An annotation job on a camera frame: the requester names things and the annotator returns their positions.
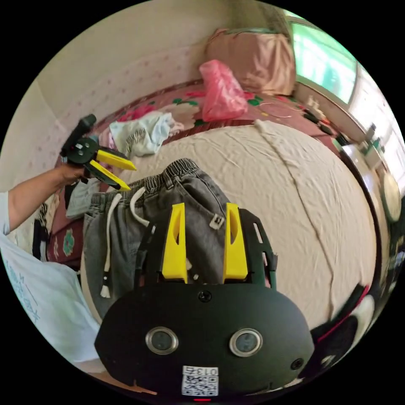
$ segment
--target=white bedsheet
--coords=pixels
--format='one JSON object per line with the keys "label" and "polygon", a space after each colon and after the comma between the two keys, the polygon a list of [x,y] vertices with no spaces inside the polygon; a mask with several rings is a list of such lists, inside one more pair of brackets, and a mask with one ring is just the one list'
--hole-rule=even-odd
{"label": "white bedsheet", "polygon": [[257,121],[172,142],[157,155],[135,158],[138,171],[120,177],[129,184],[183,157],[261,219],[278,254],[278,291],[298,305],[310,329],[336,314],[358,283],[371,283],[376,237],[370,208],[349,169],[323,144]]}

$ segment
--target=gray jeans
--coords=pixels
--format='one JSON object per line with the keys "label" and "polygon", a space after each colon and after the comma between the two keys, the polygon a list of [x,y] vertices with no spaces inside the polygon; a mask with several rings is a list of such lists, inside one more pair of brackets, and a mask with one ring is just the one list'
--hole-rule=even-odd
{"label": "gray jeans", "polygon": [[229,200],[214,181],[192,160],[180,159],[171,163],[162,174],[139,180],[130,187],[130,191],[120,193],[122,198],[111,216],[111,298],[101,297],[100,291],[107,251],[107,213],[118,192],[94,194],[84,219],[86,278],[101,318],[117,299],[134,287],[136,254],[146,228],[134,218],[130,200],[141,187],[146,190],[135,203],[135,213],[148,221],[173,204],[185,204],[186,254],[192,265],[188,282],[222,283],[226,204]]}

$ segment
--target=window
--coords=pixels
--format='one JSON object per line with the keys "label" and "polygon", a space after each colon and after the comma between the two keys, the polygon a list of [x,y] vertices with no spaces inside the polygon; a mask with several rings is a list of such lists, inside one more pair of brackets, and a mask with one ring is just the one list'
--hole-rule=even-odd
{"label": "window", "polygon": [[383,93],[359,64],[359,77],[349,113],[367,130],[375,124],[375,137],[384,145],[384,160],[405,194],[405,143],[398,122]]}
{"label": "window", "polygon": [[348,103],[356,81],[356,60],[327,33],[299,23],[291,24],[297,75],[329,90]]}

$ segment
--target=clothing label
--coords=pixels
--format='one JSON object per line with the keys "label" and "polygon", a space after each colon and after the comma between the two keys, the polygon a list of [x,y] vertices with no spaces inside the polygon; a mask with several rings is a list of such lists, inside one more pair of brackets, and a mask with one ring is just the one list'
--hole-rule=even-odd
{"label": "clothing label", "polygon": [[216,397],[218,384],[218,367],[183,366],[182,395]]}
{"label": "clothing label", "polygon": [[215,214],[212,218],[212,221],[210,222],[210,227],[218,230],[221,228],[224,222],[225,218],[222,218],[221,216]]}

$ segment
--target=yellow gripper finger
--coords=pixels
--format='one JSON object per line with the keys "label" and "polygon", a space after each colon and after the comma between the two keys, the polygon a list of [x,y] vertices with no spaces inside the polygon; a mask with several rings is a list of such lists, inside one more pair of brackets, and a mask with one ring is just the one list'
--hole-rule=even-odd
{"label": "yellow gripper finger", "polygon": [[183,280],[187,284],[185,218],[184,203],[174,204],[167,230],[162,275],[166,280]]}
{"label": "yellow gripper finger", "polygon": [[117,154],[114,154],[113,151],[110,153],[107,151],[99,150],[97,152],[96,160],[98,160],[99,162],[107,163],[108,165],[114,167],[119,167],[120,169],[124,170],[137,170],[137,168],[129,159],[118,156]]}
{"label": "yellow gripper finger", "polygon": [[90,161],[90,165],[93,166],[96,170],[101,172],[104,176],[109,177],[111,180],[116,182],[120,186],[120,191],[129,191],[130,188],[125,182],[123,182],[119,177],[115,176],[113,173],[104,168],[100,163],[95,160]]}
{"label": "yellow gripper finger", "polygon": [[227,203],[223,281],[242,281],[247,276],[248,264],[246,261],[239,208],[237,204]]}

